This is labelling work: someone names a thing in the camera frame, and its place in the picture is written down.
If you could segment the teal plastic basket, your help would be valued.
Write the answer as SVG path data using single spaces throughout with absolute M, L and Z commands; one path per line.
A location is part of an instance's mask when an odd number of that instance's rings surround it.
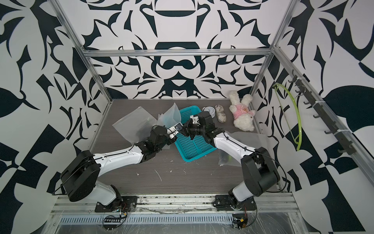
M 181 109 L 181 124 L 185 124 L 191 116 L 197 115 L 200 112 L 202 111 L 196 105 Z M 196 136 L 191 140 L 190 137 L 178 134 L 175 145 L 185 162 L 200 159 L 216 150 L 216 148 L 206 143 L 202 136 Z

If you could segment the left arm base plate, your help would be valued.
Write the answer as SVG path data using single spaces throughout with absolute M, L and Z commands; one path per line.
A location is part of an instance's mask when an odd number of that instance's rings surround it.
M 103 205 L 100 202 L 96 204 L 96 213 L 109 213 L 109 212 L 132 212 L 137 207 L 137 196 L 122 196 L 120 199 L 116 198 L 109 205 Z

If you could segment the translucent zip-top bag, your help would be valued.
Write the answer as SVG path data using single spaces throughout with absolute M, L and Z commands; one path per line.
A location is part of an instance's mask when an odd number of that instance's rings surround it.
M 143 107 L 138 107 L 113 124 L 115 130 L 131 144 L 149 137 L 151 129 L 157 124 L 154 118 Z
M 264 147 L 266 150 L 270 150 L 270 142 L 268 137 L 264 134 L 257 134 L 251 132 L 226 132 L 226 136 L 232 137 L 235 140 L 238 140 L 241 145 L 246 145 L 253 148 Z M 226 153 L 225 151 L 219 149 L 219 161 L 220 166 L 235 166 L 241 167 L 240 161 L 236 160 L 231 154 Z
M 181 114 L 176 103 L 163 114 L 158 116 L 157 125 L 166 127 L 167 129 L 181 123 Z

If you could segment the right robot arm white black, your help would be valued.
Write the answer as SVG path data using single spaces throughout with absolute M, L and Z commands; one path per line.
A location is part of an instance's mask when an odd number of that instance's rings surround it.
M 226 152 L 241 164 L 243 182 L 229 192 L 236 203 L 262 195 L 280 180 L 275 161 L 267 149 L 256 149 L 236 140 L 216 127 L 208 112 L 191 116 L 186 123 L 179 124 L 178 131 L 190 139 L 202 136 L 206 143 Z

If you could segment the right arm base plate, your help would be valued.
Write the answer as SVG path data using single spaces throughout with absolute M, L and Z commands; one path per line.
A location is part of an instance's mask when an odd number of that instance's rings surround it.
M 212 205 L 218 211 L 255 211 L 257 209 L 253 197 L 237 201 L 233 195 L 216 195 Z

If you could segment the translucent zip-top bag top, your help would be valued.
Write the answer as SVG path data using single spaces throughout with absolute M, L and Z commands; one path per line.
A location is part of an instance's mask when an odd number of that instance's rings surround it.
M 226 136 L 232 137 L 235 140 L 238 140 L 241 145 L 246 145 L 253 148 L 264 147 L 266 150 L 270 150 L 270 142 L 268 137 L 264 134 L 257 134 L 251 132 L 226 132 Z M 220 166 L 235 166 L 241 167 L 240 161 L 236 160 L 231 154 L 226 153 L 225 151 L 219 149 L 219 161 Z

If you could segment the translucent zip-top bag bottom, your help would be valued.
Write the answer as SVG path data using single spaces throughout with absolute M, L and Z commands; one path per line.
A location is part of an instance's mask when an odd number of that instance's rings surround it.
M 158 116 L 157 125 L 166 127 L 167 129 L 181 123 L 181 114 L 176 103 L 163 114 Z

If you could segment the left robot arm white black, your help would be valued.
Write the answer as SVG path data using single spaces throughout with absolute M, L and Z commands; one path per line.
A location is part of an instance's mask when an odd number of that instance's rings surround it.
M 61 187 L 71 202 L 88 199 L 114 209 L 123 203 L 122 196 L 115 186 L 97 179 L 112 170 L 154 158 L 165 145 L 175 143 L 181 128 L 180 123 L 170 128 L 156 125 L 149 137 L 129 148 L 102 154 L 82 151 L 60 175 Z

